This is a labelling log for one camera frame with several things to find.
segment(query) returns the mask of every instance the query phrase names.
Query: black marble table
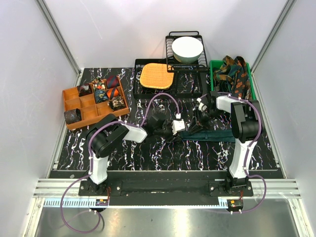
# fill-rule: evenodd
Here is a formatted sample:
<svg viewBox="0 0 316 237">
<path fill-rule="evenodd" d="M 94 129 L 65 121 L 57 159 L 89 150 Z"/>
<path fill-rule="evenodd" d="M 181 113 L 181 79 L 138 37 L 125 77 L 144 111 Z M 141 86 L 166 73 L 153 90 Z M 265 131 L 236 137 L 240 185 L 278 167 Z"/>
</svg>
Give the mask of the black marble table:
<svg viewBox="0 0 316 237">
<path fill-rule="evenodd" d="M 84 69 L 81 84 L 90 82 L 97 76 L 102 79 L 119 75 L 124 93 L 130 107 L 130 114 L 121 119 L 140 124 L 147 101 L 135 101 L 132 93 L 134 70 L 131 68 L 90 68 Z M 202 77 L 204 87 L 208 76 Z M 190 123 L 194 99 L 177 100 L 186 124 Z M 166 118 L 175 118 L 176 107 L 171 100 L 157 99 L 151 105 L 151 112 L 163 112 Z M 230 128 L 230 118 L 222 115 L 213 121 L 214 129 Z M 63 149 L 59 158 L 58 170 L 87 170 L 89 155 L 83 137 L 89 127 L 67 131 Z M 122 141 L 109 158 L 109 170 L 225 170 L 232 162 L 234 143 L 182 141 L 168 144 L 161 137 L 151 137 L 146 143 L 137 144 Z M 275 158 L 267 134 L 263 134 L 253 151 L 249 169 L 277 169 Z"/>
</svg>

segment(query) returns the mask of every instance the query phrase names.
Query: black metal rack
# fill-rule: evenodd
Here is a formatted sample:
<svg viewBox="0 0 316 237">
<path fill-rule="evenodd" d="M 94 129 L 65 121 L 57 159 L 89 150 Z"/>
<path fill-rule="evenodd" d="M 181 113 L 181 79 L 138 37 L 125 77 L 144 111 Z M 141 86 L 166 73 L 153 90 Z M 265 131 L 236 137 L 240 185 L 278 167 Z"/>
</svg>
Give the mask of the black metal rack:
<svg viewBox="0 0 316 237">
<path fill-rule="evenodd" d="M 133 95 L 134 99 L 151 99 L 158 93 L 168 93 L 174 98 L 190 99 L 199 98 L 202 95 L 202 82 L 200 73 L 195 71 L 175 73 L 173 83 L 169 89 L 151 89 L 143 87 L 140 84 L 139 78 L 143 67 L 149 63 L 166 64 L 167 59 L 136 59 L 134 82 L 133 82 Z"/>
<path fill-rule="evenodd" d="M 203 52 L 192 64 L 182 64 L 176 60 L 173 56 L 172 43 L 179 37 L 189 36 L 198 39 L 203 45 Z M 205 47 L 203 43 L 202 36 L 198 31 L 171 31 L 169 35 L 166 36 L 166 57 L 167 57 L 167 70 L 170 73 L 187 73 L 187 72 L 207 72 L 208 64 L 206 59 Z"/>
</svg>

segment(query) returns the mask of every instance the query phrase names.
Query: white wall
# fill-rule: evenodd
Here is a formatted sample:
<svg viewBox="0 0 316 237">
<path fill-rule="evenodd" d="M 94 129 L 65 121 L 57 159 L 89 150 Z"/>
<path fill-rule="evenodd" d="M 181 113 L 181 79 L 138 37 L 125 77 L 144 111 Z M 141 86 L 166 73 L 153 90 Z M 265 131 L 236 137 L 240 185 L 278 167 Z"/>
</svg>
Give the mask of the white wall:
<svg viewBox="0 0 316 237">
<path fill-rule="evenodd" d="M 255 71 L 289 178 L 316 233 L 316 2 L 297 1 Z"/>
<path fill-rule="evenodd" d="M 83 67 L 133 67 L 165 57 L 170 31 L 198 30 L 208 60 L 226 54 L 252 64 L 286 0 L 46 0 Z"/>
<path fill-rule="evenodd" d="M 36 1 L 1 1 L 0 22 L 0 236 L 17 237 L 76 76 Z"/>
</svg>

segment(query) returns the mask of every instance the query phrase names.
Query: green basket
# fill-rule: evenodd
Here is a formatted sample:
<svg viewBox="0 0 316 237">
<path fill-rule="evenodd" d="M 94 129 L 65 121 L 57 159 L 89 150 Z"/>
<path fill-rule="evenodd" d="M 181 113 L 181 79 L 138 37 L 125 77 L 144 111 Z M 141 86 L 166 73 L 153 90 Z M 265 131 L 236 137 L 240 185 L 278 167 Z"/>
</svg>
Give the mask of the green basket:
<svg viewBox="0 0 316 237">
<path fill-rule="evenodd" d="M 209 68 L 210 68 L 210 78 L 211 78 L 211 91 L 214 90 L 214 80 L 213 80 L 213 68 L 220 68 L 223 65 L 224 61 L 222 60 L 211 60 L 209 62 Z M 253 89 L 253 84 L 252 84 L 252 77 L 251 77 L 251 72 L 250 72 L 250 67 L 249 64 L 247 63 L 247 71 L 249 74 L 249 79 L 250 79 L 250 91 L 251 91 L 251 98 L 253 100 L 256 100 L 257 97 L 255 95 L 255 91 Z"/>
</svg>

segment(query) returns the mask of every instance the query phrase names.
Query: bowl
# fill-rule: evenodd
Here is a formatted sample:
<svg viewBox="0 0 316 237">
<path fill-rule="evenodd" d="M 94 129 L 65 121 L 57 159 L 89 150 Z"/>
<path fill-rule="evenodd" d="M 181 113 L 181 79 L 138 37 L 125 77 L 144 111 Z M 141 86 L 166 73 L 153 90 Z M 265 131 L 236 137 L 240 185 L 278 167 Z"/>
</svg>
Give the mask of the bowl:
<svg viewBox="0 0 316 237">
<path fill-rule="evenodd" d="M 194 37 L 183 36 L 172 43 L 173 56 L 180 62 L 190 64 L 203 52 L 203 44 Z"/>
</svg>

